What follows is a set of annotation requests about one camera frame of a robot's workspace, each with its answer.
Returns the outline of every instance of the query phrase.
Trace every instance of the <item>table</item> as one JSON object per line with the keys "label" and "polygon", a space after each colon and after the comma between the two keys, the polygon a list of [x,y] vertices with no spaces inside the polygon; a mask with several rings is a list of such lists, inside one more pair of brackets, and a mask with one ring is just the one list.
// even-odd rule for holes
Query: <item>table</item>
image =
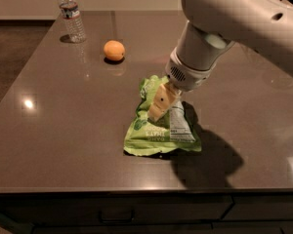
{"label": "table", "polygon": [[[118,225],[146,224],[181,233],[171,224],[190,224],[185,233],[205,233],[242,220],[293,221],[293,78],[235,44],[183,95],[202,152],[127,155],[139,84],[165,74],[186,19],[180,11],[82,16],[87,41],[68,43],[57,19],[0,103],[1,225],[15,233],[118,233]],[[126,48],[117,65],[105,62],[111,39]],[[159,233],[156,226],[146,233]]]}

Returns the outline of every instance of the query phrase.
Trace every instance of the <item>water bottle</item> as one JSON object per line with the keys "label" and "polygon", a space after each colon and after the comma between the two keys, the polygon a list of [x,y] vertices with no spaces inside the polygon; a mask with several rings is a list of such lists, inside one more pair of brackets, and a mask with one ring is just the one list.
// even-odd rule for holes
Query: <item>water bottle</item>
{"label": "water bottle", "polygon": [[58,3],[70,41],[73,43],[81,43],[85,41],[86,33],[76,0],[58,0]]}

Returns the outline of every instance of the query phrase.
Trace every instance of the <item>crumpled plastic bag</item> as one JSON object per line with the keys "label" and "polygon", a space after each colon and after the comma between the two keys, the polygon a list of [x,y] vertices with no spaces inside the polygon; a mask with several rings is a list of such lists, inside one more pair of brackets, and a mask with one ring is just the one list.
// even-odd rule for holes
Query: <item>crumpled plastic bag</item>
{"label": "crumpled plastic bag", "polygon": [[182,103],[178,100],[156,123],[147,118],[157,88],[168,78],[156,75],[140,84],[142,101],[136,109],[136,118],[131,123],[124,141],[126,152],[136,156],[167,153],[175,149],[201,151],[201,141],[192,124],[188,123]]}

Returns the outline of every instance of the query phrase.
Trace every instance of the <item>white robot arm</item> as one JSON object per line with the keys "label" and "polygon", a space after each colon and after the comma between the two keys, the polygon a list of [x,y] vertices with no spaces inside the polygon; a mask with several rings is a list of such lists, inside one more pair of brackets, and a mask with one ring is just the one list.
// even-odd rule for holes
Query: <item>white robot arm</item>
{"label": "white robot arm", "polygon": [[277,0],[182,0],[188,23],[165,70],[181,91],[206,79],[234,42],[293,76],[293,6]]}

